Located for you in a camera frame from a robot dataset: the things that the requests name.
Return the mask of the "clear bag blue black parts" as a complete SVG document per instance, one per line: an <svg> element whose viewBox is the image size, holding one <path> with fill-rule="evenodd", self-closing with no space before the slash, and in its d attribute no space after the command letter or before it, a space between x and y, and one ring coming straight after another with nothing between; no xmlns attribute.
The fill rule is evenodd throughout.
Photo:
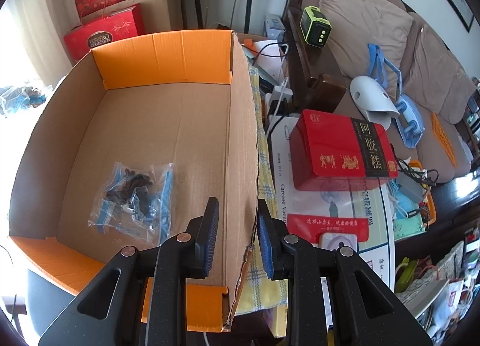
<svg viewBox="0 0 480 346"><path fill-rule="evenodd" d="M173 218L174 164L133 169L116 162L94 199L88 227L97 233L117 231L158 246L170 235Z"/></svg>

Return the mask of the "cardboard box orange flaps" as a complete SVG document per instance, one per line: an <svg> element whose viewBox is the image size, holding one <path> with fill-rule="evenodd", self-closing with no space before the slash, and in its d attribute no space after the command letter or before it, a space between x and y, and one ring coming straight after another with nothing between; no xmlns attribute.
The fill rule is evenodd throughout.
<svg viewBox="0 0 480 346"><path fill-rule="evenodd" d="M227 30L163 32L93 49L46 104L10 197L10 238L36 271L78 294L131 243L88 226L116 163L172 164L172 232L216 197L212 269L187 287L191 331L226 332L242 285L258 197L255 103L249 67Z"/></svg>

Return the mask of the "red card Chinese text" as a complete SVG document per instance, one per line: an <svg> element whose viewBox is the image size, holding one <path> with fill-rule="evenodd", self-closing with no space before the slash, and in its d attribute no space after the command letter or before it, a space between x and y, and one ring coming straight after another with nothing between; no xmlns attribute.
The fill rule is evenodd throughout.
<svg viewBox="0 0 480 346"><path fill-rule="evenodd" d="M369 237L366 218L288 214L286 226L290 234L299 236L312 244L317 243L325 233L355 235L359 242L366 242Z"/></svg>

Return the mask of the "yellow plaid cloth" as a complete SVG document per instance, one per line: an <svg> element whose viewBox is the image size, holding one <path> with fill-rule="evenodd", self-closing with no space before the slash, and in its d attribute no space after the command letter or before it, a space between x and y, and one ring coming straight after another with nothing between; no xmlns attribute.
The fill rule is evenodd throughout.
<svg viewBox="0 0 480 346"><path fill-rule="evenodd" d="M258 198L265 200L272 216L278 213L276 191L270 168L269 145L267 142L260 93L260 73L254 66L249 66L250 85L255 103L257 148L258 148ZM273 308L287 302L288 287L286 281L268 279L260 255L259 238L254 234L255 242L250 249L250 261L247 275L242 284L236 316L252 314L263 309Z"/></svg>

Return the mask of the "white vacuum product box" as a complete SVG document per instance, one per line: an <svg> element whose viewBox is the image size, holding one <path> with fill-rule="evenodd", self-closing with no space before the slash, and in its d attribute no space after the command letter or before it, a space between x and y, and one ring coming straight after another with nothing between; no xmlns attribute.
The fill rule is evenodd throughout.
<svg viewBox="0 0 480 346"><path fill-rule="evenodd" d="M290 132L296 117L272 116L268 129L270 161L276 190L277 216L289 214L338 218L365 218L368 240L357 251L380 278L395 288L393 212L387 186L363 191L299 191L294 186L290 157Z"/></svg>

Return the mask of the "orange tray with clutter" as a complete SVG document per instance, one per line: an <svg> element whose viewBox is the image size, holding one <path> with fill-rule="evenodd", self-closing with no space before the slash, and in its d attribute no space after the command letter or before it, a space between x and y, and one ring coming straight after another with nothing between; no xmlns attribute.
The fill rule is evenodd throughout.
<svg viewBox="0 0 480 346"><path fill-rule="evenodd" d="M395 241L424 234L436 222L431 194L436 180L429 173L417 160L399 160L398 176L387 184Z"/></svg>

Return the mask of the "red tin box Chinese characters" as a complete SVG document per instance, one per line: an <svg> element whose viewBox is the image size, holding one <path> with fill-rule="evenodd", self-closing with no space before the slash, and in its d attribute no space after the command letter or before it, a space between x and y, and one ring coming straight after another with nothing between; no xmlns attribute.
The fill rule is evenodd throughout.
<svg viewBox="0 0 480 346"><path fill-rule="evenodd" d="M385 129L363 119L304 110L289 135L299 191L364 191L398 177Z"/></svg>

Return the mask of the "white rounded plastic device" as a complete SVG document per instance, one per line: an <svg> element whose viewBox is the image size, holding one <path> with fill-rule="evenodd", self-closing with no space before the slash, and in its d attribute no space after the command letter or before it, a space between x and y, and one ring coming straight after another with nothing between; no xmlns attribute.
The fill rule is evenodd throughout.
<svg viewBox="0 0 480 346"><path fill-rule="evenodd" d="M391 98L376 80L365 75L357 76L350 83L349 90L355 106L367 121L387 130L391 119L399 117Z"/></svg>

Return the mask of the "red Ferrero gift box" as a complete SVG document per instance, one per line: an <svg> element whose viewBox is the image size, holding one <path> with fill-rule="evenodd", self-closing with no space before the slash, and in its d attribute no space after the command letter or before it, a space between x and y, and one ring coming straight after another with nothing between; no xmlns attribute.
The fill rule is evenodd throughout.
<svg viewBox="0 0 480 346"><path fill-rule="evenodd" d="M64 36L64 43L77 62L98 46L145 33L140 6L134 5L72 29Z"/></svg>

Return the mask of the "green black cube device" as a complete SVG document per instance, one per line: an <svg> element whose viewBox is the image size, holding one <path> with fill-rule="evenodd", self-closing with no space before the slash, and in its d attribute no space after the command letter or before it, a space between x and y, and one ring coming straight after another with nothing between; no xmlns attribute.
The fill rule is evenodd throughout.
<svg viewBox="0 0 480 346"><path fill-rule="evenodd" d="M332 32L332 26L320 9L314 5L303 9L300 30L305 42L317 48L323 48Z"/></svg>

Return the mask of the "large brown cardboard box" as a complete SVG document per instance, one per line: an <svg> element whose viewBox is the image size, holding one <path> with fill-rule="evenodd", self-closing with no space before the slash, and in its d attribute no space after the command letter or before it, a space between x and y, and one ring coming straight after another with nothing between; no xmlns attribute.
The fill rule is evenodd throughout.
<svg viewBox="0 0 480 346"><path fill-rule="evenodd" d="M181 0L126 0L86 15L80 21L84 24L134 5L138 5L140 8L147 34L176 31L184 28Z"/></svg>

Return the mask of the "brown sofa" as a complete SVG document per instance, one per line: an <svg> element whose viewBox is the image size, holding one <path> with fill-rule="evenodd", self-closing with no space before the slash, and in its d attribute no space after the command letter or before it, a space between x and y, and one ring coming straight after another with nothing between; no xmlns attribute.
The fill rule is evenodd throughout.
<svg viewBox="0 0 480 346"><path fill-rule="evenodd" d="M391 101L408 97L421 114L425 131L413 148L395 124L388 129L396 154L437 170L440 183L467 175L473 162L459 125L475 86L425 19L401 0L289 0L291 10L310 5L332 25L326 48L346 83L385 80Z"/></svg>

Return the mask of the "light blue plastic frame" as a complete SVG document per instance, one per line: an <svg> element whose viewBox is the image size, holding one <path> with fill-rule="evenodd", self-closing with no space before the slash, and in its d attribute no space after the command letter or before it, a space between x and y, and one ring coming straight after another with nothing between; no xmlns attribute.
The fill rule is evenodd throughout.
<svg viewBox="0 0 480 346"><path fill-rule="evenodd" d="M385 90L387 88L386 66L388 66L397 77L397 91L394 105L400 115L394 119L400 137L404 145L409 149L414 149L420 142L424 132L425 125L420 111L410 97L403 93L403 76L398 67L384 56L384 52L379 45L368 44L369 67L367 75L376 80Z"/></svg>

